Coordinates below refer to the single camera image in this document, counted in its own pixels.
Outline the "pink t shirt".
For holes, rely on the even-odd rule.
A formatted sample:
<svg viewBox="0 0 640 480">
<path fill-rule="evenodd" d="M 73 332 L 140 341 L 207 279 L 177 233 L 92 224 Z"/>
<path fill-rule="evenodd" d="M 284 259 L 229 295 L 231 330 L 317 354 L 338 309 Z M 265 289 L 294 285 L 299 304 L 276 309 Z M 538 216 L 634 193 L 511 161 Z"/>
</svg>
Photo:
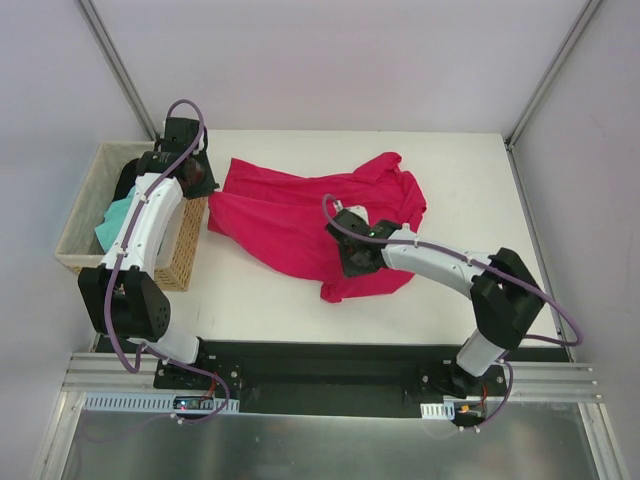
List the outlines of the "pink t shirt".
<svg viewBox="0 0 640 480">
<path fill-rule="evenodd" d="M 345 277 L 321 203 L 332 194 L 346 207 L 365 207 L 371 223 L 390 220 L 417 229 L 427 201 L 401 161 L 385 152 L 351 173 L 305 178 L 232 159 L 222 191 L 209 197 L 207 227 L 279 273 L 320 282 L 326 302 L 392 294 L 412 274 L 382 269 Z"/>
</svg>

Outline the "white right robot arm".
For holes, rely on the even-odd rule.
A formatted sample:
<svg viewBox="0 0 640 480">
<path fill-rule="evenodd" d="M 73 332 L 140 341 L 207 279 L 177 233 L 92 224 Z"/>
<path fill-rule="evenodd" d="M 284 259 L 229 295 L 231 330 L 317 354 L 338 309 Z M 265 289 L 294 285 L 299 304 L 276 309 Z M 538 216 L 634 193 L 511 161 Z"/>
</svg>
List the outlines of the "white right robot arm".
<svg viewBox="0 0 640 480">
<path fill-rule="evenodd" d="M 450 369 L 452 387 L 473 394 L 503 354 L 520 346 L 544 306 L 540 290 L 520 256 L 456 250 L 419 238 L 407 224 L 381 220 L 371 226 L 359 214 L 340 210 L 326 225 L 338 244 L 347 277 L 393 270 L 418 275 L 470 300 L 475 330 Z"/>
</svg>

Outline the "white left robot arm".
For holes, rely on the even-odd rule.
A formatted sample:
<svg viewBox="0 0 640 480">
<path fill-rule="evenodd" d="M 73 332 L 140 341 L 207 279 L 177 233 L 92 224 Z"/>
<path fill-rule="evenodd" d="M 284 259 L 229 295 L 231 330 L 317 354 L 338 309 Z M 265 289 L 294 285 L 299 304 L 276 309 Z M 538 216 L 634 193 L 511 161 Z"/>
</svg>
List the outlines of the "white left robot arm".
<svg viewBox="0 0 640 480">
<path fill-rule="evenodd" d="M 154 273 L 178 206 L 208 197 L 218 186 L 207 146 L 202 120 L 165 119 L 163 136 L 136 162 L 132 202 L 111 248 L 78 278 L 92 325 L 111 340 L 116 354 L 128 340 L 165 361 L 178 361 L 176 375 L 191 389 L 209 382 L 212 367 L 198 356 L 196 336 L 171 328 L 170 301 Z"/>
</svg>

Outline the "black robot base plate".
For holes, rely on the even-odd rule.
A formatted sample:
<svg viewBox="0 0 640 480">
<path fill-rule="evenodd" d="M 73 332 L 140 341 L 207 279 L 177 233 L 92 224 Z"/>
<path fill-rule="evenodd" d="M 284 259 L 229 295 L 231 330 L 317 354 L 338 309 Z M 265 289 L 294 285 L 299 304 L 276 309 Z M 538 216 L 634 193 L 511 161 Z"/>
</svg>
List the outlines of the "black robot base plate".
<svg viewBox="0 0 640 480">
<path fill-rule="evenodd" d="M 453 346 L 204 340 L 190 369 L 159 362 L 158 390 L 212 389 L 252 414 L 412 419 L 451 398 L 503 400 L 513 381 L 502 365 L 474 379 Z"/>
</svg>

